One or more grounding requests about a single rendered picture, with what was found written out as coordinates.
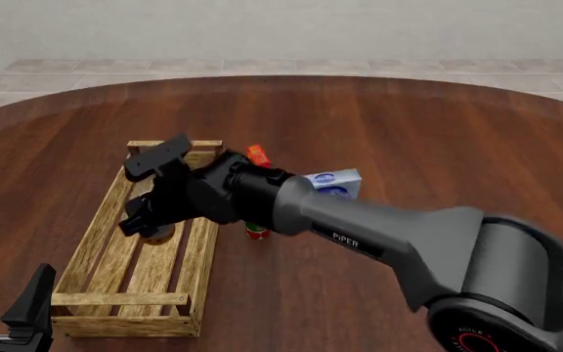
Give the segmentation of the small red printed box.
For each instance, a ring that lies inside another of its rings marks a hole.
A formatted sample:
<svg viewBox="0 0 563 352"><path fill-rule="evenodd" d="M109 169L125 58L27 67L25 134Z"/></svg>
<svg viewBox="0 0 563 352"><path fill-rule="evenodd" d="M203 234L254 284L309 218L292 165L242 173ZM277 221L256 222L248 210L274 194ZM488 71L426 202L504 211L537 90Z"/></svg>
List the small red printed box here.
<svg viewBox="0 0 563 352"><path fill-rule="evenodd" d="M246 155L249 160L257 166L271 168L272 162L268 158L265 150L260 145L249 146L246 149Z"/></svg>

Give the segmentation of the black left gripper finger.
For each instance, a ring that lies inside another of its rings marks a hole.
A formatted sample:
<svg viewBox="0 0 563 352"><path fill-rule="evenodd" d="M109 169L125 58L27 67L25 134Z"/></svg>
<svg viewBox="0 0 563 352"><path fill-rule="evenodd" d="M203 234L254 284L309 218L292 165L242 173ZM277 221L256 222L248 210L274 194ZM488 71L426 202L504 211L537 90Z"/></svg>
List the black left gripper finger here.
<svg viewBox="0 0 563 352"><path fill-rule="evenodd" d="M8 327L9 338L31 338L35 333L51 336L51 298L55 269L42 263L34 272L17 301L0 320Z"/></svg>

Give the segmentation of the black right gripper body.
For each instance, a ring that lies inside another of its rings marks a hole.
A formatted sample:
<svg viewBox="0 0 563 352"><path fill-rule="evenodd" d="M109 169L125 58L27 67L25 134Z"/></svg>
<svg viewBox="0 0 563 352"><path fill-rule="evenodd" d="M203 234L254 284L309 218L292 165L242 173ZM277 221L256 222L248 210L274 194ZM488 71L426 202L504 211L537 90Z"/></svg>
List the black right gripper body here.
<svg viewBox="0 0 563 352"><path fill-rule="evenodd" d="M158 173L153 180L149 211L152 226L175 224L199 216L188 195L191 169L187 165L171 166Z"/></svg>

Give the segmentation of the wooden slat tray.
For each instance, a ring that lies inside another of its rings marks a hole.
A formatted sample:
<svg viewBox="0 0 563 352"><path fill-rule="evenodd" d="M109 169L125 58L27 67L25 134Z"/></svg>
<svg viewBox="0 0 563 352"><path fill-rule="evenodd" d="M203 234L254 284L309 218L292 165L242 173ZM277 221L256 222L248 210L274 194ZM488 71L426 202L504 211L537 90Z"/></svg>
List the wooden slat tray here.
<svg viewBox="0 0 563 352"><path fill-rule="evenodd" d="M71 337L195 337L200 334L219 226L197 218L168 242L125 237L124 204L152 188L117 172L52 296L52 323Z"/></svg>

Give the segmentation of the red and green tomato tin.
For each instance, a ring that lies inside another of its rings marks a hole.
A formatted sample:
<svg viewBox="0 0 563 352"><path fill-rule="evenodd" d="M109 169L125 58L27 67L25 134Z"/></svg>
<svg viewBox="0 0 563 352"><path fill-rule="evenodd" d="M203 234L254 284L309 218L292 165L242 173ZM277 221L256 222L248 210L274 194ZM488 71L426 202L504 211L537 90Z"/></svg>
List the red and green tomato tin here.
<svg viewBox="0 0 563 352"><path fill-rule="evenodd" d="M252 240L260 241L264 240L270 236L271 231L267 228L264 228L260 225L251 223L251 222L244 222L245 231L248 237Z"/></svg>

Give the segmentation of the blue and white printed box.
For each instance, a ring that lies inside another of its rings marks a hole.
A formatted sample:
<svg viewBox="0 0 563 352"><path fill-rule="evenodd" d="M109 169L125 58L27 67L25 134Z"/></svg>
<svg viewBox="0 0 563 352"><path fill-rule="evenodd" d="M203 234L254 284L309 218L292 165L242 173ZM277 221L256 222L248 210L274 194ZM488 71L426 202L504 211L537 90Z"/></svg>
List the blue and white printed box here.
<svg viewBox="0 0 563 352"><path fill-rule="evenodd" d="M305 175L319 193L337 198L358 198L362 177L357 169L344 169Z"/></svg>

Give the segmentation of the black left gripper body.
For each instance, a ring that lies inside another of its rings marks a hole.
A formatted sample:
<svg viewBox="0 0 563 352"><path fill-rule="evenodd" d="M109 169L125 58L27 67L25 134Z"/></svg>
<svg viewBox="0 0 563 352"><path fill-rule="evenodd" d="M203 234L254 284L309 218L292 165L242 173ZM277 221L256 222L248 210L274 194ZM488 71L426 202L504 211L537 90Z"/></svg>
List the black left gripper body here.
<svg viewBox="0 0 563 352"><path fill-rule="evenodd" d="M50 333L12 331L0 335L0 352L49 352L53 342Z"/></svg>

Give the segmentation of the alphabet soup tin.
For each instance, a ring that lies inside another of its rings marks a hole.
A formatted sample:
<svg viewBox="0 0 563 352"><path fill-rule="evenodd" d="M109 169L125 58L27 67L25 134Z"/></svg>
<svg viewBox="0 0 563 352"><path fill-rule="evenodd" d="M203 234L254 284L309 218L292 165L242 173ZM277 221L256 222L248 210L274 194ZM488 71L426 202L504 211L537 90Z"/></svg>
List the alphabet soup tin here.
<svg viewBox="0 0 563 352"><path fill-rule="evenodd" d="M145 244L162 245L171 240L175 233L175 225L161 225L154 228L147 228L141 231L141 237Z"/></svg>

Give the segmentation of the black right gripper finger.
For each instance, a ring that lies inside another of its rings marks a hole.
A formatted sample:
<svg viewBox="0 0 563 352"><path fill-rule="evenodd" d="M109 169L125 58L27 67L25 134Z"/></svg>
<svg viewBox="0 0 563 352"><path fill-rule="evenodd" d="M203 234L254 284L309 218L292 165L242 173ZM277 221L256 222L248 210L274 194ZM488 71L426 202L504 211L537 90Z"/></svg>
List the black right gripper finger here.
<svg viewBox="0 0 563 352"><path fill-rule="evenodd" d="M124 206L128 219L141 218L152 219L150 196L137 196L126 201Z"/></svg>
<svg viewBox="0 0 563 352"><path fill-rule="evenodd" d="M120 231L125 237L139 235L140 237L154 237L158 233L159 228L150 225L143 218L130 217L118 223Z"/></svg>

